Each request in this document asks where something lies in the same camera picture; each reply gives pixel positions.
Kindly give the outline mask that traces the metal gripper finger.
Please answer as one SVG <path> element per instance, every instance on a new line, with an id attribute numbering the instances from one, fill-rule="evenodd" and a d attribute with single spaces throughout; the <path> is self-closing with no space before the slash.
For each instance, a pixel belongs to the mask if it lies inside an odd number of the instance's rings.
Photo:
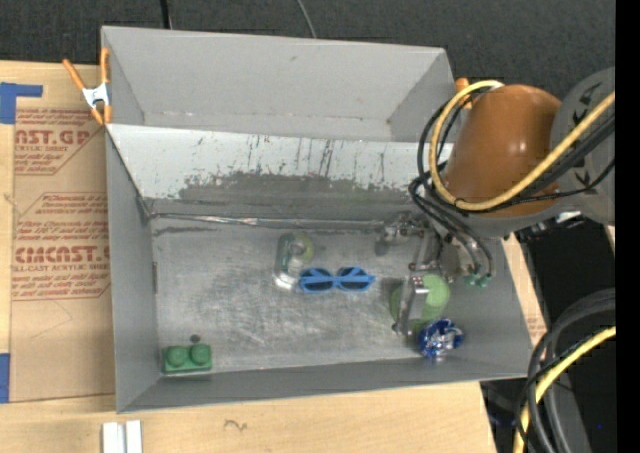
<path id="1" fill-rule="evenodd" d="M 430 290 L 422 275 L 409 276 L 392 291 L 392 325 L 398 335 L 412 335 L 412 323 L 420 320 Z"/>

